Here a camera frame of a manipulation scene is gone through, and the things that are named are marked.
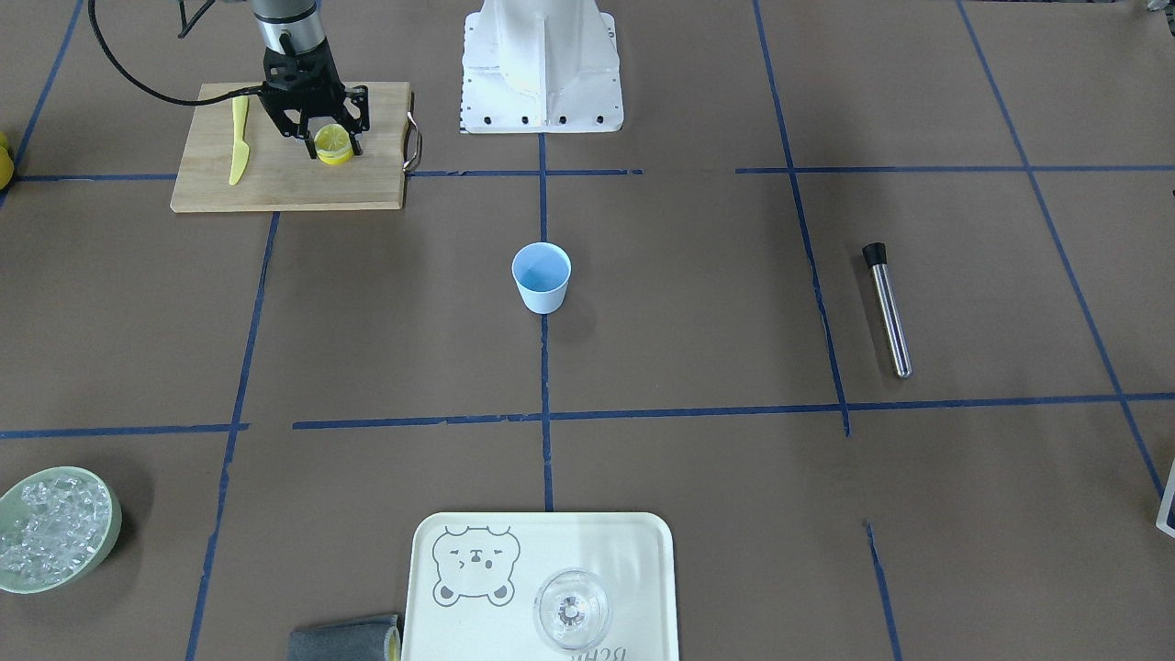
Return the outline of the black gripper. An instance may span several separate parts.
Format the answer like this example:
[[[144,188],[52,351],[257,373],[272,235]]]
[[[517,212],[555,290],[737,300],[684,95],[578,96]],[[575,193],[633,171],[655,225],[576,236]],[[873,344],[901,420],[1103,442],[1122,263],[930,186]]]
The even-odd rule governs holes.
[[[261,104],[283,137],[306,140],[309,158],[316,160],[310,122],[330,119],[348,131],[352,155],[364,155],[362,134],[371,126],[369,89],[343,83],[328,43],[294,55],[268,49],[262,62]]]

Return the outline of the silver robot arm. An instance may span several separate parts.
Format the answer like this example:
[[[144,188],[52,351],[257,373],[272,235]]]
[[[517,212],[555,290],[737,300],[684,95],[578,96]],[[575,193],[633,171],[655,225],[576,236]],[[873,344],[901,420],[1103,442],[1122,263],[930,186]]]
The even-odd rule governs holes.
[[[370,129],[368,88],[348,87],[337,72],[316,1],[249,1],[267,50],[261,104],[286,139],[306,143],[318,158],[309,124],[331,119],[364,154],[358,135]]]

